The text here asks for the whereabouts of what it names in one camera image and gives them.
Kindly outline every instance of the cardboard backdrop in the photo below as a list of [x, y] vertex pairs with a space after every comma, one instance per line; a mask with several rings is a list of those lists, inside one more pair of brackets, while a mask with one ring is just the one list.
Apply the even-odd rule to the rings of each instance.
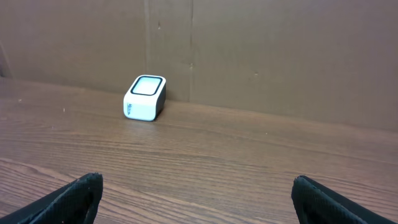
[[398, 131], [396, 0], [3, 0], [13, 78]]

